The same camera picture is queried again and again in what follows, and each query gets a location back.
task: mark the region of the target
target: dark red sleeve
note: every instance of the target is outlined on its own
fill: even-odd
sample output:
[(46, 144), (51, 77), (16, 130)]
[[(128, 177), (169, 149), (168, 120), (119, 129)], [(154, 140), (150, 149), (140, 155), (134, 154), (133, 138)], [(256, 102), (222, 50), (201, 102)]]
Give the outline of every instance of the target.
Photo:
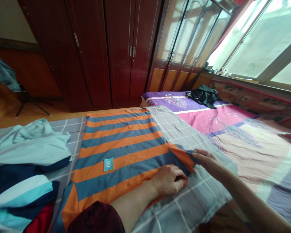
[(113, 206), (96, 201), (68, 227), (68, 232), (125, 232), (122, 220)]

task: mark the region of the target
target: patch label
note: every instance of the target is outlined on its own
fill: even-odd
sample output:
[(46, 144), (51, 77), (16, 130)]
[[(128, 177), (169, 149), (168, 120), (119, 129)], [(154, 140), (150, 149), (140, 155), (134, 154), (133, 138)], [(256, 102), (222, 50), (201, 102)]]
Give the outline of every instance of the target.
[(113, 158), (104, 160), (104, 171), (113, 169)]

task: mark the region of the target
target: red cloth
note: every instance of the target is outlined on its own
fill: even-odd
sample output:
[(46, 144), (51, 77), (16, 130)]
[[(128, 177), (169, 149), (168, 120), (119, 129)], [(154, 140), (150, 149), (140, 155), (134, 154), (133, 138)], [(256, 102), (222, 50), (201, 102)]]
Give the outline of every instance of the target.
[(32, 220), (32, 222), (26, 227), (24, 233), (46, 233), (52, 221), (54, 212), (54, 203), (48, 203), (38, 214), (38, 216)]
[(125, 229), (113, 206), (96, 201), (74, 219), (68, 232), (122, 233)]

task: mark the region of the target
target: gray plaid bedsheet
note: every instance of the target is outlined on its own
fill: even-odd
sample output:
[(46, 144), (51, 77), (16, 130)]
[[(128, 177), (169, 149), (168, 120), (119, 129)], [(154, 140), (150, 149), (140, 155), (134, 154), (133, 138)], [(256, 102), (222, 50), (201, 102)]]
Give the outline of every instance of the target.
[[(148, 107), (166, 140), (183, 146), (186, 150), (202, 148), (214, 153), (235, 174), (237, 166), (208, 139), (165, 106)], [(56, 216), (64, 188), (67, 186), (78, 158), (86, 117), (50, 122), (56, 132), (68, 131), (71, 138), (67, 143), (73, 161), (67, 168), (47, 175), (60, 181), (59, 193), (54, 208)], [(188, 178), (188, 186), (177, 195), (167, 197), (147, 209), (133, 232), (192, 232), (200, 223), (205, 223), (231, 199), (227, 190), (212, 178), (201, 166)]]

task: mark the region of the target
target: wrist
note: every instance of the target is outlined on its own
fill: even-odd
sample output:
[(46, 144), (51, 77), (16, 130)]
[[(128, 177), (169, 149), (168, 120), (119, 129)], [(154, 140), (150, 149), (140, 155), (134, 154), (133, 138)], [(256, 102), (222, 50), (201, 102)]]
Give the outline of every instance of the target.
[(239, 177), (230, 170), (226, 169), (225, 175), (220, 181), (226, 189), (234, 187), (239, 182)]
[(145, 192), (147, 193), (147, 197), (149, 198), (149, 201), (153, 201), (159, 197), (159, 192), (157, 190), (157, 187), (154, 185), (152, 180), (143, 182), (142, 186), (144, 187)]

